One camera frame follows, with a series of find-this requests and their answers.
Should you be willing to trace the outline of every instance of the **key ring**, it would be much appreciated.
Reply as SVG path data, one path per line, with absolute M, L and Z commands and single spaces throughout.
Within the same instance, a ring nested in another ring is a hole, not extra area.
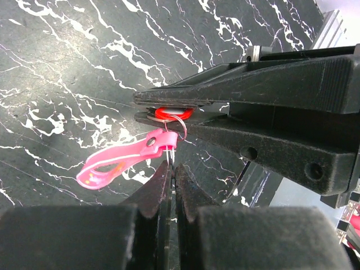
M 182 125 L 182 127 L 184 128 L 184 137 L 182 139 L 178 139 L 178 141 L 179 142 L 185 141 L 185 139 L 187 137 L 187 128 L 186 128 L 185 122 L 180 117 L 178 117 L 177 115 L 170 114 L 169 116 L 171 116 L 172 118 L 175 118 L 176 120 L 178 120 L 180 122 L 180 124 Z M 168 121 L 166 121 L 164 123 L 165 123 L 165 129 L 168 132 L 169 130 L 168 130 L 167 122 Z

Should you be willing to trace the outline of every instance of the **round hole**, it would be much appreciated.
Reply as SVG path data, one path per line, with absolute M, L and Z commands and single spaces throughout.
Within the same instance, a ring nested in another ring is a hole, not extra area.
M 311 180 L 319 180 L 323 176 L 324 172 L 319 164 L 308 163 L 305 166 L 305 174 Z
M 240 150 L 240 155 L 248 160 L 255 160 L 258 157 L 258 152 L 255 148 L 246 146 Z
M 147 147 L 152 146 L 155 142 L 156 142 L 156 138 L 152 137 L 152 138 L 148 139 L 148 141 L 146 142 L 146 146 Z

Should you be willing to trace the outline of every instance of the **metal bolt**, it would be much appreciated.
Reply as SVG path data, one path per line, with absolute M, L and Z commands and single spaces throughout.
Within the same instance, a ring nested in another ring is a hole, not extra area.
M 146 146 L 147 147 L 152 146 L 155 142 L 156 142 L 156 138 L 152 137 L 152 138 L 148 139 L 148 141 L 146 142 Z

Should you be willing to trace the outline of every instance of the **pink clip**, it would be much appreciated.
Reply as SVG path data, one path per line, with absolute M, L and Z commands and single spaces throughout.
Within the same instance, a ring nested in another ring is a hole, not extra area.
M 78 183 L 90 190 L 97 190 L 110 184 L 132 165 L 146 159 L 162 156 L 163 151 L 176 149 L 178 134 L 157 129 L 149 132 L 145 139 L 127 145 L 110 146 L 92 154 L 76 176 Z M 114 169 L 103 173 L 96 171 L 102 166 L 118 163 Z

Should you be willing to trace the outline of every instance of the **marble surface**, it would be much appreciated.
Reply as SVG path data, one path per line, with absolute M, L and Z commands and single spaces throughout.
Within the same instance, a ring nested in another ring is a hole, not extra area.
M 322 25 L 313 0 L 7 0 L 0 14 L 1 213 L 121 202 L 162 159 L 96 191 L 75 175 L 95 151 L 152 130 L 133 120 L 135 91 L 241 61 L 250 45 L 307 49 Z M 193 136 L 179 144 L 176 161 L 220 203 L 244 167 Z M 258 189 L 248 185 L 238 203 L 253 202 Z

